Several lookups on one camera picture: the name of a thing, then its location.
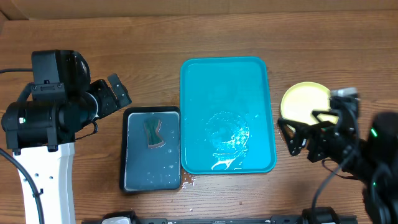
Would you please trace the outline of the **orange green sponge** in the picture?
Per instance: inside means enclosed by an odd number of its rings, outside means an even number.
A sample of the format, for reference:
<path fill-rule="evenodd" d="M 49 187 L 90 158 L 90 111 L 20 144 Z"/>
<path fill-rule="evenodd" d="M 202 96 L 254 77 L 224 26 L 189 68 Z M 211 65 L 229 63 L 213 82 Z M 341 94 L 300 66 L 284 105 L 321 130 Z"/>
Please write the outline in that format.
<path fill-rule="evenodd" d="M 147 136 L 147 145 L 150 149 L 155 149 L 165 145 L 165 141 L 159 134 L 162 122 L 157 118 L 149 118 L 144 121 L 144 130 Z"/>

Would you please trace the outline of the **yellow plate with blue stain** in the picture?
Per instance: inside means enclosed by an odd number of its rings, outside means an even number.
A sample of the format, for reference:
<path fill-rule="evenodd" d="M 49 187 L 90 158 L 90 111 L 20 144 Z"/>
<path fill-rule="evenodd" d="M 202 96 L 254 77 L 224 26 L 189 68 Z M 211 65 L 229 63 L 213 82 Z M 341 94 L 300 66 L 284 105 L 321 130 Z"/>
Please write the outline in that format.
<path fill-rule="evenodd" d="M 330 109 L 330 90 L 315 82 L 301 82 L 290 87 L 280 102 L 280 113 L 284 119 L 317 124 L 312 115 L 313 110 L 328 111 Z"/>

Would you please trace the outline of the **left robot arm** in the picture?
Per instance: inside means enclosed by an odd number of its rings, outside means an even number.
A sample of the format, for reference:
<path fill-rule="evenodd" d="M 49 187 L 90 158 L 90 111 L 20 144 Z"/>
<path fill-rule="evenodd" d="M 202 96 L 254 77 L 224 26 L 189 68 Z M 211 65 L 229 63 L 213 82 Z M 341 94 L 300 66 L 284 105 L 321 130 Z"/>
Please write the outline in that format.
<path fill-rule="evenodd" d="M 131 99 L 116 74 L 92 81 L 76 51 L 35 51 L 31 60 L 33 82 L 1 119 L 7 145 L 1 154 L 18 170 L 27 223 L 75 223 L 76 134 Z"/>

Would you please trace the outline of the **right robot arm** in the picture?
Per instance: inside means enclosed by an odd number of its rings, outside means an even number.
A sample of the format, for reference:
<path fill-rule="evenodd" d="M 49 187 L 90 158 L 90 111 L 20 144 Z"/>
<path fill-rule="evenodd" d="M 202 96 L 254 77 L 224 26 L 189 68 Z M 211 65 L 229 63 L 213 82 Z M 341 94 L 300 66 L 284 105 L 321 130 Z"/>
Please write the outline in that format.
<path fill-rule="evenodd" d="M 324 208 L 317 208 L 320 193 L 339 171 L 361 181 L 366 212 L 373 223 L 397 223 L 397 113 L 383 112 L 374 117 L 366 140 L 359 136 L 358 121 L 353 110 L 326 111 L 338 122 L 321 121 L 309 125 L 280 118 L 277 122 L 291 156 L 303 148 L 312 163 L 331 160 L 337 167 L 331 171 L 314 195 L 312 206 L 305 211 L 305 220 L 320 223 L 341 219 Z"/>

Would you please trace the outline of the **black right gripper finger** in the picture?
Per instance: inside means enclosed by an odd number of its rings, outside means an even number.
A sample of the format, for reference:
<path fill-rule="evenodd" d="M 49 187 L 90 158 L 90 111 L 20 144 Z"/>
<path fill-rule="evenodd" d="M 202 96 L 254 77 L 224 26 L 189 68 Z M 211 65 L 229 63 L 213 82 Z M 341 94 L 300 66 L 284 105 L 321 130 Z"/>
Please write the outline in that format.
<path fill-rule="evenodd" d="M 291 156 L 297 156 L 303 148 L 303 123 L 284 118 L 277 120 Z"/>
<path fill-rule="evenodd" d="M 318 123 L 329 121 L 333 124 L 336 124 L 338 122 L 338 115 L 336 113 L 332 113 L 331 111 L 313 110 L 312 116 Z"/>

